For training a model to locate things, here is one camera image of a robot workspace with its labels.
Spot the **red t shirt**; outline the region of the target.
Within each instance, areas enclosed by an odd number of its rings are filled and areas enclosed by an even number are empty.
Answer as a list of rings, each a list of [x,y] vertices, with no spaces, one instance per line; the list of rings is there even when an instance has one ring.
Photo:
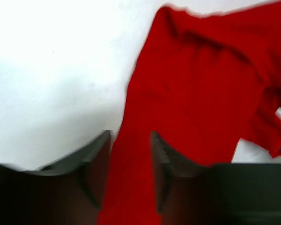
[[[100,225],[158,225],[151,132],[202,165],[230,162],[240,139],[281,155],[281,1],[198,17],[156,13],[127,88]]]

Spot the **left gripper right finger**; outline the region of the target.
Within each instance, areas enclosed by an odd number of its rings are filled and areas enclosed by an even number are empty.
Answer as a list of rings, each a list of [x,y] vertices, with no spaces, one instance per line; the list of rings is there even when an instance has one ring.
[[[281,164],[203,166],[151,134],[163,225],[281,225]]]

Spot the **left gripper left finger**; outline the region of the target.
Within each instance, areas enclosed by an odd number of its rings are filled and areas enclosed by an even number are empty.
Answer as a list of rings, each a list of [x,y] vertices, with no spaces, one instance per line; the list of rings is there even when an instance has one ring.
[[[41,170],[0,164],[0,225],[95,225],[111,146],[103,131]]]

